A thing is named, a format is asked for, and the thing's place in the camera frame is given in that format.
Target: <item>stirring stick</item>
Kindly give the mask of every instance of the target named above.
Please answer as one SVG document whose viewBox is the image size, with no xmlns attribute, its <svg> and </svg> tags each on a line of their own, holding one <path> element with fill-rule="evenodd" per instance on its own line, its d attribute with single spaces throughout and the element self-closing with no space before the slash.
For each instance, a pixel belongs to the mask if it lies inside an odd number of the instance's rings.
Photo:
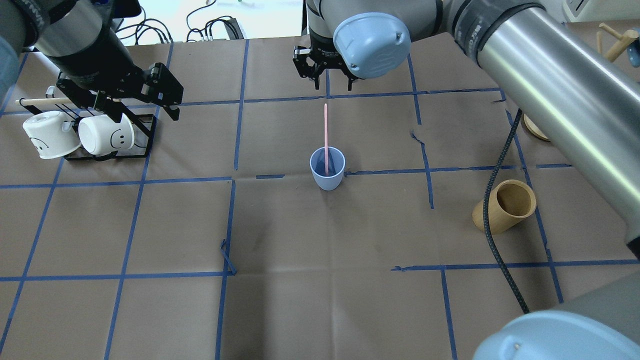
<svg viewBox="0 0 640 360">
<path fill-rule="evenodd" d="M 327 126 L 326 103 L 324 104 L 324 176 L 329 176 L 329 132 Z"/>
</svg>

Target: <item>white mug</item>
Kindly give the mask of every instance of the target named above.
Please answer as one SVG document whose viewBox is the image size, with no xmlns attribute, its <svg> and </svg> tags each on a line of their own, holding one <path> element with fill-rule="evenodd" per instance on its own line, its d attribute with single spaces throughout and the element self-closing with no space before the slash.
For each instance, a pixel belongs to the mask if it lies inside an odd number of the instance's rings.
<svg viewBox="0 0 640 360">
<path fill-rule="evenodd" d="M 86 117 L 80 120 L 78 135 L 84 149 L 96 156 L 131 149 L 134 142 L 133 125 L 124 114 L 120 123 L 107 115 Z"/>
<path fill-rule="evenodd" d="M 22 123 L 31 143 L 43 159 L 59 158 L 80 147 L 80 139 L 60 111 L 47 111 L 32 116 Z"/>
</svg>

